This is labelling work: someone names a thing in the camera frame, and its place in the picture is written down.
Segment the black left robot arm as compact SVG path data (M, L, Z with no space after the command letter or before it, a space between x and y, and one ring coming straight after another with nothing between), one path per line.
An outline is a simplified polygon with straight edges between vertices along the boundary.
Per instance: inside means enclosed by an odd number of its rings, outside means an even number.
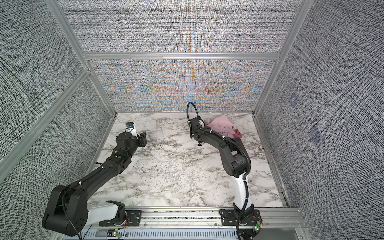
M147 133L133 136L123 132L116 137L112 154L94 171L67 186L56 186L50 195L42 227L70 237L80 236L89 221L89 198L110 179L126 170L138 148L147 145Z

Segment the light pink cloth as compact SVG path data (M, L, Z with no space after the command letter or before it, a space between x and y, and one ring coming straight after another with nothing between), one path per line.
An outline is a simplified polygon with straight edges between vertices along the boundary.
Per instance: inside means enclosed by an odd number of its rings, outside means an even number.
M234 122L225 115L206 121L205 124L222 136L233 138L236 135L237 129L234 126Z

